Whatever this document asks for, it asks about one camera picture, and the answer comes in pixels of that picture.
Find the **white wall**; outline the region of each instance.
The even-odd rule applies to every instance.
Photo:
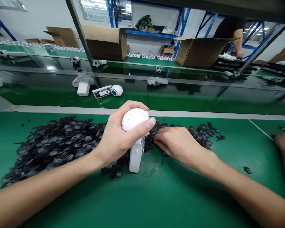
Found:
[[[79,0],[73,0],[73,2],[81,24],[108,27],[111,26],[109,22],[84,20],[83,13],[79,5]],[[24,41],[24,39],[28,38],[52,39],[50,35],[43,32],[46,30],[46,26],[71,28],[74,32],[74,35],[77,37],[75,25],[64,0],[22,0],[22,3],[25,5],[28,12],[0,9],[0,19],[7,26],[10,32],[16,37],[16,39],[20,41]],[[132,12],[133,25],[135,25],[141,17],[150,14],[153,25],[166,26],[170,24],[172,29],[175,28],[179,14],[178,9],[147,5],[144,3],[136,2],[132,3]],[[203,10],[191,9],[186,28],[184,30],[184,37],[195,38],[195,35],[198,31],[204,14],[205,11]],[[223,18],[221,17],[218,17],[216,19],[209,33],[209,37],[213,36],[216,28],[218,27],[222,19]],[[206,24],[206,26],[199,32],[198,38],[204,37],[210,23],[211,19]],[[4,32],[3,29],[2,34],[8,37],[8,35]],[[162,45],[171,44],[171,39],[129,34],[128,44],[131,48],[130,52],[132,53],[140,52],[142,54],[158,55],[159,48]],[[263,54],[258,57],[258,59],[265,61],[270,60],[273,56],[278,54],[284,47],[285,31],[267,48],[267,50],[263,52]],[[251,53],[252,50],[244,49],[245,56]]]

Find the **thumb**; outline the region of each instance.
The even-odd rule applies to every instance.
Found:
[[[134,144],[138,139],[145,136],[155,125],[156,119],[151,117],[150,119],[141,122],[131,130],[127,132],[128,138],[132,144]]]

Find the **window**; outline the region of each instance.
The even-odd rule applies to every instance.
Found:
[[[79,0],[86,20],[110,22],[106,0]]]
[[[27,12],[24,5],[18,0],[0,0],[0,9]]]
[[[128,0],[116,0],[118,22],[132,24],[132,2]]]

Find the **person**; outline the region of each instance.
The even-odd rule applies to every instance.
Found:
[[[240,38],[233,41],[234,48],[237,52],[237,59],[241,59],[244,56],[242,42],[243,42],[243,31],[245,29],[245,24],[247,19],[229,16],[227,15],[222,22],[219,24],[215,31],[213,38]],[[231,43],[226,44],[221,54],[227,52],[231,46]]]
[[[121,120],[131,108],[149,111],[143,103],[127,101],[110,115],[99,145],[87,155],[0,190],[0,228],[17,227],[89,174],[119,159],[155,125],[146,120],[124,132]],[[275,137],[285,166],[285,133]],[[285,227],[285,199],[234,170],[214,152],[199,145],[184,127],[160,129],[154,143],[169,156],[221,183],[263,227]]]

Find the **black shirt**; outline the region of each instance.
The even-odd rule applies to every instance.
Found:
[[[226,16],[216,29],[213,38],[233,38],[234,31],[244,30],[246,22],[247,19],[245,18]]]

